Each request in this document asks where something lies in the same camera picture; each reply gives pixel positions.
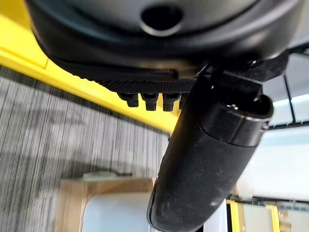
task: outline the white panel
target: white panel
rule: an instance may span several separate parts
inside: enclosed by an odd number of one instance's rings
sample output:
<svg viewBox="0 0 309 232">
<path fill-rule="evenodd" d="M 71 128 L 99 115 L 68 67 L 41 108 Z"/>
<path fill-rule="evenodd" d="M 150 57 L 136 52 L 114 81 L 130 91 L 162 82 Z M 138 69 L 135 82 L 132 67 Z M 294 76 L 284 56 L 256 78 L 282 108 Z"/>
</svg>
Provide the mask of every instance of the white panel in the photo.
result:
<svg viewBox="0 0 309 232">
<path fill-rule="evenodd" d="M 240 196 L 309 199 L 309 128 L 266 132 L 238 180 Z"/>
</svg>

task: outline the yellow frame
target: yellow frame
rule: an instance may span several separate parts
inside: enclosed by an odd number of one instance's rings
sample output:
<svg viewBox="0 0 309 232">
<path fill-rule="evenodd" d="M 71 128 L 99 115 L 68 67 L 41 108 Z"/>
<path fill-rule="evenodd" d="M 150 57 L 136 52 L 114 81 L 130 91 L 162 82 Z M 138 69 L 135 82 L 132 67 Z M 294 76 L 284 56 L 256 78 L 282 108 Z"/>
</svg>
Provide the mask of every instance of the yellow frame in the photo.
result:
<svg viewBox="0 0 309 232">
<path fill-rule="evenodd" d="M 160 96 L 157 110 L 146 111 L 145 102 L 139 96 L 139 107 L 129 108 L 116 93 L 56 66 L 39 48 L 29 25 L 23 0 L 0 0 L 0 64 L 163 131 L 173 132 L 179 115 L 177 104 L 173 112 L 164 112 Z"/>
</svg>

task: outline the floor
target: floor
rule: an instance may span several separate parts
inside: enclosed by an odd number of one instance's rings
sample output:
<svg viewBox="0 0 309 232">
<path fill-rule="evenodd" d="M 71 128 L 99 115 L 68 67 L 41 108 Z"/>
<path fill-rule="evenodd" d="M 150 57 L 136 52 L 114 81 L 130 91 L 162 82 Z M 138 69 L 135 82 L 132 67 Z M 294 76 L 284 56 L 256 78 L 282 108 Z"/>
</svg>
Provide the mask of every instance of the floor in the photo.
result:
<svg viewBox="0 0 309 232">
<path fill-rule="evenodd" d="M 0 231 L 52 232 L 61 178 L 156 176 L 168 138 L 0 66 Z"/>
</svg>

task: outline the white wall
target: white wall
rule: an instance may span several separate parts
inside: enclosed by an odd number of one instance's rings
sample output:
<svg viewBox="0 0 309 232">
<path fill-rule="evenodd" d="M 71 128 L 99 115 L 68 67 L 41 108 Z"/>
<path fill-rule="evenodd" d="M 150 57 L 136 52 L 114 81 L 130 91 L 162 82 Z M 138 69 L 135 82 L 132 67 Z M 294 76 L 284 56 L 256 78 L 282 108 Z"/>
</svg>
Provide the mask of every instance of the white wall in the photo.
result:
<svg viewBox="0 0 309 232">
<path fill-rule="evenodd" d="M 238 180 L 240 196 L 309 200 L 309 127 L 264 135 Z"/>
<path fill-rule="evenodd" d="M 245 232 L 273 232 L 271 211 L 262 206 L 243 205 Z"/>
</svg>

